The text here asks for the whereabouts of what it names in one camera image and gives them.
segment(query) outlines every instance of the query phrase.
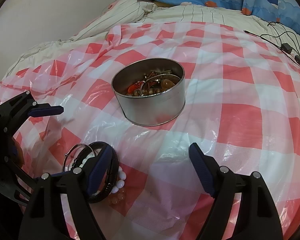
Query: white bead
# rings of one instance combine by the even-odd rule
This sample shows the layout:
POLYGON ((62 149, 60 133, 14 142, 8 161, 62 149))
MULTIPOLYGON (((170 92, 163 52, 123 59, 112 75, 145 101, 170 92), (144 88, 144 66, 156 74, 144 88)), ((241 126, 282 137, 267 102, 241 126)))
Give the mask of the white bead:
POLYGON ((123 180, 119 180, 119 181, 117 181, 117 188, 122 188, 123 186, 124 186, 124 181, 123 180))
POLYGON ((125 180, 127 178, 127 174, 124 171, 119 172, 119 178, 125 180))
POLYGON ((112 188, 112 190, 111 190, 111 193, 112 194, 115 194, 115 193, 117 193, 119 191, 119 189, 116 187, 116 186, 114 186, 113 188, 112 188))

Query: wall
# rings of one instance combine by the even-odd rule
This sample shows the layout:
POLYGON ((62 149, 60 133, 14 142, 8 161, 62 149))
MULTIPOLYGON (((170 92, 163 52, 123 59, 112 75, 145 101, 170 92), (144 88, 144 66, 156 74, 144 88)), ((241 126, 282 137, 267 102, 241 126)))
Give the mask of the wall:
POLYGON ((0 9, 0 80, 27 49, 65 40, 115 0, 6 0, 0 9))

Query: red and white plastic tablecloth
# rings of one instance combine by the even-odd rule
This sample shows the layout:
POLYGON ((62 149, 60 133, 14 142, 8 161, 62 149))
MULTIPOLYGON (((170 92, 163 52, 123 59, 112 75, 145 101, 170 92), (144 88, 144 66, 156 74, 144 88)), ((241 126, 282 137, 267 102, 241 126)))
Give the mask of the red and white plastic tablecloth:
MULTIPOLYGON (((258 37, 202 22, 118 25, 106 40, 4 79, 0 103, 25 90, 65 109, 31 117, 15 134, 31 176, 60 172, 64 154, 80 142, 104 141, 117 151, 126 199, 91 205, 107 239, 196 239, 213 199, 189 160, 193 142, 235 173, 262 174, 286 239, 300 224, 300 67, 258 37), (151 57, 184 67, 186 106, 175 120, 146 128, 125 119, 111 80, 151 57)), ((234 229, 237 199, 224 239, 234 229)))

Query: metal tin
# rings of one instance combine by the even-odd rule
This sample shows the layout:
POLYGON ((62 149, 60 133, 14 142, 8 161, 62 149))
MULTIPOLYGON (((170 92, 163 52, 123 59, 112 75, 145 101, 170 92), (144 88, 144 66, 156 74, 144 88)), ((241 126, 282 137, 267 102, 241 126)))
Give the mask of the metal tin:
POLYGON ((120 70, 112 79, 112 89, 125 117, 140 126, 157 126, 176 118, 186 103, 185 70, 176 61, 165 58, 149 58, 135 62, 120 70), (140 80, 145 73, 172 70, 180 81, 171 89, 156 95, 130 97, 127 88, 140 80))

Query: bed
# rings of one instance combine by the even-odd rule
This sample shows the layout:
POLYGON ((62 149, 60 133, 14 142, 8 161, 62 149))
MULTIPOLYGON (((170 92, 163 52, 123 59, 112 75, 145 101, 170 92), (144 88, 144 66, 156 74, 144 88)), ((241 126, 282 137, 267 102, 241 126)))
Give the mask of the bed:
MULTIPOLYGON (((260 171, 288 239, 300 224, 300 67, 243 32, 276 36, 284 28, 292 31, 237 10, 120 0, 69 40, 35 46, 0 82, 0 104, 31 90, 65 113, 30 118, 15 134, 24 170, 33 177, 60 172, 74 144, 105 141, 127 173, 124 202, 91 205, 106 238, 191 240, 213 203, 187 156, 196 142, 236 173, 260 171), (186 71, 184 111, 155 128, 129 123, 110 86, 123 66, 149 57, 174 59, 186 71)), ((300 44, 298 34, 282 37, 294 46, 292 40, 300 44)), ((65 197, 63 204, 78 239, 65 197)), ((238 195, 224 239, 239 204, 238 195)))

